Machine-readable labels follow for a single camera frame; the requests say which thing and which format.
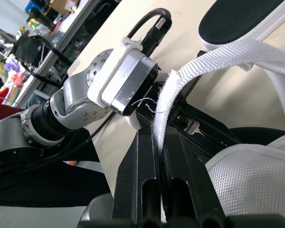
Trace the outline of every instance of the loose thread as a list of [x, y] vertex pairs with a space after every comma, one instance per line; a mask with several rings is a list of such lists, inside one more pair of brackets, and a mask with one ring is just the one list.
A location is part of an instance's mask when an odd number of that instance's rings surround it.
[[[131, 106], [133, 106], [133, 105], [136, 104], [137, 102], [141, 102], [141, 101], [143, 101], [143, 100], [151, 100], [151, 101], [153, 101], [154, 103], [156, 103], [156, 105], [157, 105], [157, 102], [156, 102], [156, 101], [154, 101], [154, 100], [151, 99], [151, 98], [145, 97], [145, 98], [142, 98], [142, 99], [139, 99], [139, 100], [135, 101]], [[156, 111], [153, 111], [153, 110], [150, 108], [150, 106], [149, 106], [148, 104], [145, 104], [145, 105], [146, 105], [146, 107], [149, 109], [149, 111], [152, 112], [152, 113], [154, 113], [154, 114], [166, 112], [166, 111], [163, 111], [163, 112], [156, 112]]]
[[156, 101], [154, 101], [153, 99], [148, 98], [148, 97], [145, 97], [145, 98], [143, 98], [143, 99], [139, 99], [139, 100], [135, 101], [131, 106], [133, 106], [133, 105], [136, 104], [137, 102], [140, 102], [140, 101], [143, 101], [143, 100], [151, 100], [151, 101], [153, 101], [154, 103], [156, 103]]

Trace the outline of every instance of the black tube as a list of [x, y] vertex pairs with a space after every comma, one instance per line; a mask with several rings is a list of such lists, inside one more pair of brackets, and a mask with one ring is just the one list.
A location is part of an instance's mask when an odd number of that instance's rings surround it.
[[167, 20], [171, 20], [171, 14], [168, 10], [163, 9], [163, 8], [157, 8], [154, 9], [152, 11], [150, 11], [149, 13], [147, 13], [135, 26], [134, 28], [131, 30], [131, 32], [127, 35], [128, 38], [132, 38], [133, 35], [151, 18], [155, 17], [155, 16], [163, 16], [165, 19]]
[[63, 126], [56, 119], [48, 100], [33, 110], [31, 121], [39, 135], [52, 141], [60, 140], [73, 131]]

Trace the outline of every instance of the white wall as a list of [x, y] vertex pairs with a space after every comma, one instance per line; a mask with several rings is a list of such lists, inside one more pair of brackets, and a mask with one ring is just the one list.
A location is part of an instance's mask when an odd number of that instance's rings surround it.
[[0, 0], [0, 28], [16, 35], [19, 28], [26, 24], [29, 17], [24, 12], [28, 2], [29, 0]]
[[14, 5], [16, 5], [19, 9], [24, 11], [30, 0], [9, 0], [9, 1], [12, 2]]

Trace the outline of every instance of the black cable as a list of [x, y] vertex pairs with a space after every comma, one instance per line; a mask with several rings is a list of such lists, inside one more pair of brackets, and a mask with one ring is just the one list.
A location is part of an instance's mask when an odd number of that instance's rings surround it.
[[147, 13], [142, 19], [140, 19], [140, 21], [134, 26], [134, 28], [131, 30], [131, 32], [127, 35], [128, 38], [132, 38], [133, 35], [151, 18], [155, 17], [155, 16], [163, 16], [165, 19], [167, 20], [171, 20], [171, 14], [169, 11], [167, 11], [166, 9], [163, 8], [157, 8], [154, 9], [152, 11], [150, 11], [149, 13]]
[[67, 148], [72, 144], [74, 143], [77, 135], [78, 135], [78, 132], [75, 132], [75, 134], [73, 135], [73, 137], [71, 138], [71, 140], [67, 143], [67, 145], [64, 147], [64, 149], [62, 149], [61, 152], [53, 155], [53, 156], [50, 156], [50, 157], [47, 157], [45, 158], [43, 161], [41, 161], [39, 164], [37, 165], [32, 165], [32, 166], [29, 166], [29, 167], [26, 167], [18, 172], [15, 172], [15, 173], [7, 173], [7, 174], [0, 174], [0, 178], [1, 177], [12, 177], [12, 176], [17, 176], [17, 175], [20, 175], [20, 174], [24, 174], [26, 172], [29, 172], [29, 171], [32, 171], [32, 170], [36, 170], [36, 169], [39, 169], [39, 168], [42, 168], [46, 165], [50, 165], [52, 163], [55, 163], [57, 161], [59, 161], [61, 158], [65, 157], [65, 156], [69, 156], [71, 154], [73, 154], [74, 152], [78, 151], [79, 149], [81, 149], [87, 142], [89, 142], [91, 139], [93, 139], [100, 131], [101, 129], [113, 118], [113, 116], [115, 115], [115, 112], [112, 112], [107, 118], [106, 120], [95, 130], [95, 132], [90, 135], [90, 137], [88, 137], [86, 140], [84, 140], [81, 144], [79, 144], [77, 147], [71, 149], [70, 151], [68, 152], [65, 152], [65, 150], [67, 150]]

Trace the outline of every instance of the robotic arm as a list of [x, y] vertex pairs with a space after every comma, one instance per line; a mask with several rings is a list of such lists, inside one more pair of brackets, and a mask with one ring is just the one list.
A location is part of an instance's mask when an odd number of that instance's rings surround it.
[[[155, 15], [160, 18], [145, 39], [132, 41], [138, 28]], [[170, 27], [168, 11], [150, 12], [118, 47], [100, 53], [49, 100], [1, 120], [0, 170], [38, 163], [43, 149], [58, 146], [72, 131], [105, 118], [110, 109], [121, 116], [135, 111], [140, 126], [147, 127], [138, 131], [119, 167], [112, 219], [82, 220], [79, 227], [285, 228], [279, 215], [225, 216], [204, 164], [241, 141], [224, 124], [186, 103], [197, 81], [176, 98], [164, 149], [154, 145], [148, 127], [154, 117], [150, 110], [155, 110], [151, 99], [157, 101], [163, 83], [149, 56]], [[161, 202], [166, 224], [161, 223]]]
[[[161, 16], [141, 43], [129, 38], [156, 15]], [[66, 135], [106, 117], [110, 109], [130, 116], [138, 105], [134, 102], [146, 95], [157, 77], [157, 64], [149, 55], [170, 27], [167, 10], [151, 11], [117, 48], [100, 53], [49, 100], [1, 120], [0, 170], [42, 160], [43, 149], [58, 146]]]

